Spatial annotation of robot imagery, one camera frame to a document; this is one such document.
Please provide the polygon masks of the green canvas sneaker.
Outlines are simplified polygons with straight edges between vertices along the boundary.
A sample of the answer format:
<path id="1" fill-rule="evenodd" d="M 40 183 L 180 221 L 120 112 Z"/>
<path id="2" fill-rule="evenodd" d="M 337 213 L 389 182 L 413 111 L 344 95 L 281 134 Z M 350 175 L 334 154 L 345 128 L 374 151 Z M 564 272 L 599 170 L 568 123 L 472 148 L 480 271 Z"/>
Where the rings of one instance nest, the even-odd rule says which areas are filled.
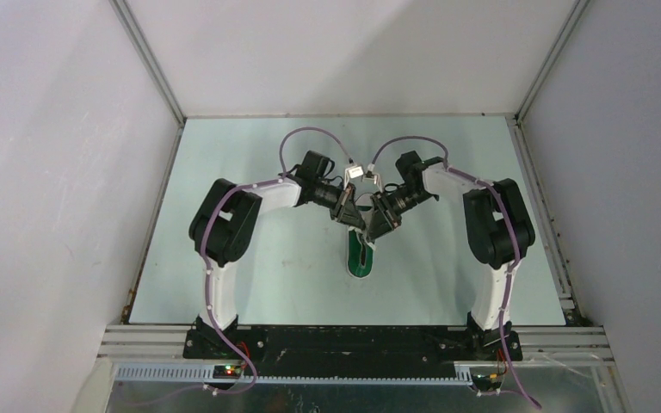
<path id="1" fill-rule="evenodd" d="M 374 264 L 376 246 L 369 242 L 356 228 L 350 228 L 346 237 L 345 268 L 356 279 L 368 277 Z"/>

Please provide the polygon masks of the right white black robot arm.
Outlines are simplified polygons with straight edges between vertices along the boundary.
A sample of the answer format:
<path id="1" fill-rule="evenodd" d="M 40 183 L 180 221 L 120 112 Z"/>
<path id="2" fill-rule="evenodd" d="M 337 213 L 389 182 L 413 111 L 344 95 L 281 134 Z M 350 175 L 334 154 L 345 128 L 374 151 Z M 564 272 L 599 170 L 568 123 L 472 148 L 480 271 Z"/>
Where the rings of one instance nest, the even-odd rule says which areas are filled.
<path id="1" fill-rule="evenodd" d="M 396 167 L 403 182 L 390 192 L 372 194 L 365 241 L 372 243 L 397 230 L 404 213 L 430 198 L 460 198 L 467 244 L 484 267 L 467 314 L 466 350 L 478 360 L 511 361 L 516 341 L 510 295 L 516 272 L 535 242 L 517 183 L 485 181 L 447 166 L 441 157 L 423 160 L 414 151 L 401 155 Z"/>

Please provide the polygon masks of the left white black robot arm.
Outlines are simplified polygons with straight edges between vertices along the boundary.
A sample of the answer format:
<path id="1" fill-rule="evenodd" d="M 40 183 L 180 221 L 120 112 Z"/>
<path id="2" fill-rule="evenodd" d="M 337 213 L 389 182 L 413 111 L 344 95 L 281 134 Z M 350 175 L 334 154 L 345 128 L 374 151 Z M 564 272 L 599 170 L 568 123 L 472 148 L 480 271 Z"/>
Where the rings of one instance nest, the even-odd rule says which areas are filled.
<path id="1" fill-rule="evenodd" d="M 293 170 L 268 181 L 239 185 L 219 179 L 201 203 L 189 226 L 189 238 L 205 263 L 205 304 L 200 318 L 213 327 L 204 346 L 215 357 L 227 358 L 238 346 L 237 334 L 228 329 L 238 318 L 236 266 L 250 247 L 262 215 L 312 203 L 326 208 L 331 220 L 352 231 L 366 229 L 351 182 L 363 175 L 362 166 L 351 162 L 342 182 L 334 185 L 325 176 L 331 163 L 328 157 L 309 151 Z"/>

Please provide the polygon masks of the white shoelace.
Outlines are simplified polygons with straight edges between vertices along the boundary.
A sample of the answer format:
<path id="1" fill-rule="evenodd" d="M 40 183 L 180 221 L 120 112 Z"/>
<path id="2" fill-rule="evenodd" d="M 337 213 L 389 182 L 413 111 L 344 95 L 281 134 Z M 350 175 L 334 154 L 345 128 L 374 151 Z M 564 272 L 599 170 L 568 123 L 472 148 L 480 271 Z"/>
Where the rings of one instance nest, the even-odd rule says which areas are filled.
<path id="1" fill-rule="evenodd" d="M 352 250 L 372 250 L 376 251 L 375 241 L 371 240 L 367 233 L 357 227 L 348 227 L 348 251 Z"/>

